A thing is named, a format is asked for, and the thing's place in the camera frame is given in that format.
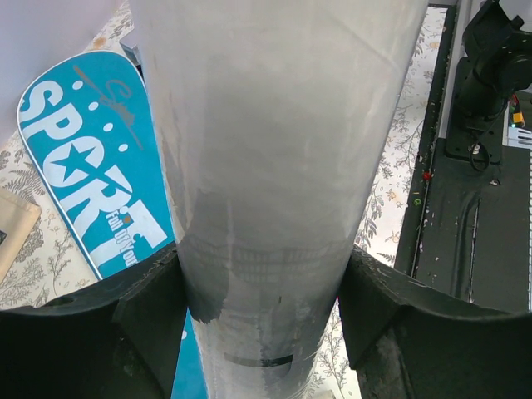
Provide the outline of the white shuttlecock tube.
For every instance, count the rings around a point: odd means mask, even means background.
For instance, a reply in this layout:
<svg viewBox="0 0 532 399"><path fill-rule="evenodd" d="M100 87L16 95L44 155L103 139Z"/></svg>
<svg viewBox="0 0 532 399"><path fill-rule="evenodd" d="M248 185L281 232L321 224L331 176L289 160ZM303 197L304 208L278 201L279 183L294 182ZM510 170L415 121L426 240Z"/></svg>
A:
<svg viewBox="0 0 532 399"><path fill-rule="evenodd" d="M424 1L133 1L211 398L302 398Z"/></svg>

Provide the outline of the blue sport racket cover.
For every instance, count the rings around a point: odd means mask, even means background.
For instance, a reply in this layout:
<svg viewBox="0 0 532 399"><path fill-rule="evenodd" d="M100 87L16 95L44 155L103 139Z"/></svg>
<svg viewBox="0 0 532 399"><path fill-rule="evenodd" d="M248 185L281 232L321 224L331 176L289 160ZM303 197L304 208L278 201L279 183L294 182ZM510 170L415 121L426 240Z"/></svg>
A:
<svg viewBox="0 0 532 399"><path fill-rule="evenodd" d="M70 57L19 102L22 142L96 283L175 246L141 74L111 51ZM169 398L204 398L190 315Z"/></svg>

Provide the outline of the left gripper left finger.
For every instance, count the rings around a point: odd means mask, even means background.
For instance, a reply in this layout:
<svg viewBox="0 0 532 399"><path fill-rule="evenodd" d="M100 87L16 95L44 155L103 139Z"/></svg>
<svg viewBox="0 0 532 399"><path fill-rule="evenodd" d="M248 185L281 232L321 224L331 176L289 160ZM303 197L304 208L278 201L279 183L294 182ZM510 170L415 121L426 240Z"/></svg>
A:
<svg viewBox="0 0 532 399"><path fill-rule="evenodd" d="M3 398L169 398L186 299L176 247L45 305L1 312Z"/></svg>

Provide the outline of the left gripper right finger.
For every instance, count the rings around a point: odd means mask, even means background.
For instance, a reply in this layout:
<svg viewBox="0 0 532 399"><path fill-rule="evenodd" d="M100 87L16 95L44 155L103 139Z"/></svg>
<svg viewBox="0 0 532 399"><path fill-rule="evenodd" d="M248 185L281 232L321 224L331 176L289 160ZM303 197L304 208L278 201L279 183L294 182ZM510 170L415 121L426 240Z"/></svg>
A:
<svg viewBox="0 0 532 399"><path fill-rule="evenodd" d="M441 293L359 248L339 290L364 398L529 398L531 315Z"/></svg>

